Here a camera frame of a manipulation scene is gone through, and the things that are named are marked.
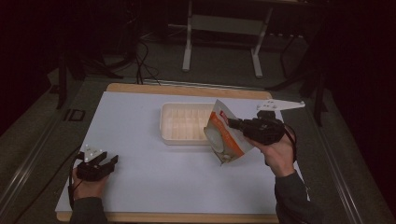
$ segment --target hand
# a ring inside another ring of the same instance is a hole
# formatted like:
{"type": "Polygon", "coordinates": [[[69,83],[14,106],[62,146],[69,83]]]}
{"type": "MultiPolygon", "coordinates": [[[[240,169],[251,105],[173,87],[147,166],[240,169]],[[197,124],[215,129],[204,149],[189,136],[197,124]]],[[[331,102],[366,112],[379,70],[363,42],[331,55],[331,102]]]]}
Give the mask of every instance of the hand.
{"type": "Polygon", "coordinates": [[[276,177],[291,175],[295,172],[293,147],[285,134],[279,142],[273,143],[270,146],[265,146],[249,138],[247,138],[247,141],[264,154],[265,161],[271,167],[276,177]]]}
{"type": "Polygon", "coordinates": [[[106,182],[108,180],[108,175],[103,177],[99,181],[85,181],[77,177],[77,168],[73,169],[73,188],[74,199],[81,198],[102,198],[103,191],[105,189],[106,182]]]}

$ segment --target gray carpet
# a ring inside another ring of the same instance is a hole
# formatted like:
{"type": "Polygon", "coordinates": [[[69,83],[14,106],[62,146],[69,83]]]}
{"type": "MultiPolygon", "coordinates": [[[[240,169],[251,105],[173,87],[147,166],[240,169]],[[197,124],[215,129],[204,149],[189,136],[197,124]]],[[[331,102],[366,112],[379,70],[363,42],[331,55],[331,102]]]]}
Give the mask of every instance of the gray carpet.
{"type": "MultiPolygon", "coordinates": [[[[249,49],[246,48],[214,48],[205,45],[192,47],[191,70],[189,73],[181,71],[184,46],[179,42],[147,42],[148,57],[146,64],[160,71],[156,76],[162,84],[167,81],[186,83],[204,83],[244,87],[263,90],[263,87],[272,86],[285,80],[279,66],[279,52],[286,44],[286,40],[278,37],[267,37],[260,53],[262,60],[263,79],[257,79],[253,74],[253,65],[250,60],[249,49]]],[[[287,53],[287,69],[291,70],[299,62],[306,45],[299,39],[287,53]]],[[[143,56],[145,48],[139,47],[143,56]]],[[[134,82],[136,65],[119,71],[126,76],[126,82],[134,82]]],[[[147,71],[143,76],[149,77],[147,71]]],[[[115,80],[89,75],[81,85],[76,97],[73,97],[67,108],[85,110],[83,121],[61,120],[51,132],[38,163],[26,181],[21,193],[9,210],[4,223],[13,223],[15,218],[29,202],[44,187],[55,173],[58,166],[67,155],[78,147],[94,115],[95,109],[106,86],[115,80]]],[[[300,101],[297,90],[301,83],[297,83],[280,92],[272,92],[275,98],[300,101]]],[[[331,94],[326,91],[324,104],[328,112],[322,113],[323,128],[319,128],[312,119],[313,102],[304,99],[308,107],[301,110],[285,111],[285,121],[289,123],[299,136],[298,158],[306,185],[310,188],[311,200],[324,210],[324,223],[349,223],[348,215],[340,197],[340,189],[334,184],[331,167],[328,163],[330,149],[336,158],[338,169],[353,196],[362,223],[396,223],[387,208],[375,182],[373,181],[359,150],[338,112],[331,94]]],[[[53,116],[58,113],[56,95],[44,94],[29,111],[25,113],[0,138],[0,172],[3,192],[7,183],[32,149],[35,140],[53,116]]],[[[54,208],[58,202],[64,183],[67,178],[68,164],[55,176],[44,193],[33,203],[33,206],[21,217],[19,223],[59,223],[54,208]]]]}

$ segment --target cable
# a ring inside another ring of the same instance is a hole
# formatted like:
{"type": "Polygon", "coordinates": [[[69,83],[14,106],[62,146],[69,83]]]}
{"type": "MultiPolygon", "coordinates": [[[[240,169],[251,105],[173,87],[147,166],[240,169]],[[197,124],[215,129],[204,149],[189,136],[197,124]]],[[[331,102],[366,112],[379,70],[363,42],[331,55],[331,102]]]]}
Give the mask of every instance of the cable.
{"type": "Polygon", "coordinates": [[[35,203],[35,201],[41,196],[41,194],[44,192],[44,190],[49,186],[49,184],[52,182],[52,180],[55,178],[55,176],[59,173],[59,171],[62,169],[62,167],[64,166],[64,164],[73,156],[73,154],[78,151],[81,148],[81,146],[76,147],[76,149],[74,149],[68,156],[67,158],[62,162],[62,164],[58,167],[58,169],[55,171],[55,174],[53,174],[53,176],[49,179],[49,181],[47,182],[47,184],[44,186],[44,188],[42,190],[40,190],[40,192],[38,192],[37,196],[35,196],[35,198],[20,212],[20,214],[18,215],[17,219],[15,219],[15,221],[13,222],[14,224],[17,223],[21,217],[23,216],[23,214],[29,210],[32,205],[35,203]]]}

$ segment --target white plastic bin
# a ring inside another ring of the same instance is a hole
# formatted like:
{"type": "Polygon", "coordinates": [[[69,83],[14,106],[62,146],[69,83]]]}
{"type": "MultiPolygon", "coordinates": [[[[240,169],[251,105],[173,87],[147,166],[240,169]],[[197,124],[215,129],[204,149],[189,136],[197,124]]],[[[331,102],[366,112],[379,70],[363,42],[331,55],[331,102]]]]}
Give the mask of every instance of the white plastic bin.
{"type": "Polygon", "coordinates": [[[214,104],[167,103],[160,130],[166,145],[209,145],[204,134],[214,104]]]}

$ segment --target person's left hand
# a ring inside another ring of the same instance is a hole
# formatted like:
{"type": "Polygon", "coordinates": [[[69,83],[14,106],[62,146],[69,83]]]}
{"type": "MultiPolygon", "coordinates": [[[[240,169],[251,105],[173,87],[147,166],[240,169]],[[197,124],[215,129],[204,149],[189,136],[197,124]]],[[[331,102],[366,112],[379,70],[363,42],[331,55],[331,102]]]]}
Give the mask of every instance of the person's left hand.
{"type": "Polygon", "coordinates": [[[77,168],[73,169],[73,189],[74,199],[81,198],[102,198],[103,191],[105,189],[106,182],[108,180],[108,175],[103,177],[99,181],[85,181],[77,177],[77,168]]]}

